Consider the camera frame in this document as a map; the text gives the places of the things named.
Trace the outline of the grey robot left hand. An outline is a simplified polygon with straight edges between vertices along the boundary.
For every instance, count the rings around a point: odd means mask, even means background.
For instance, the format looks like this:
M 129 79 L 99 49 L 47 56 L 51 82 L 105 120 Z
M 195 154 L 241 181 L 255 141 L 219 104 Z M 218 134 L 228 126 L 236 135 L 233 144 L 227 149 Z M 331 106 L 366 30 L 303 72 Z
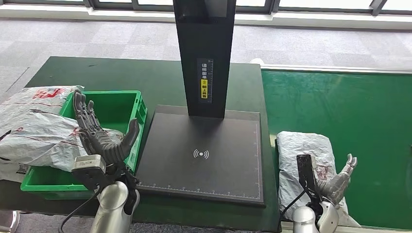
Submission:
M 87 154 L 98 154 L 109 165 L 124 162 L 139 133 L 137 119 L 130 120 L 129 131 L 120 142 L 116 143 L 98 121 L 93 101 L 86 103 L 86 96 L 81 91 L 75 90 L 72 105 L 79 125 L 79 137 Z

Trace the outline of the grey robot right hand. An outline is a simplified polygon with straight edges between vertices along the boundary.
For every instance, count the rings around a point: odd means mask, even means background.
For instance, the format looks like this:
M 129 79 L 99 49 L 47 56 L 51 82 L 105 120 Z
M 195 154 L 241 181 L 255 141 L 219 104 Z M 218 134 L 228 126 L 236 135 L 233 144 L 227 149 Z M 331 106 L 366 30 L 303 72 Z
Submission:
M 330 181 L 318 180 L 317 184 L 321 195 L 326 197 L 334 205 L 338 205 L 344 198 L 344 193 L 357 163 L 357 157 L 353 157 L 350 153 L 347 155 L 346 164 L 340 173 L 335 175 Z

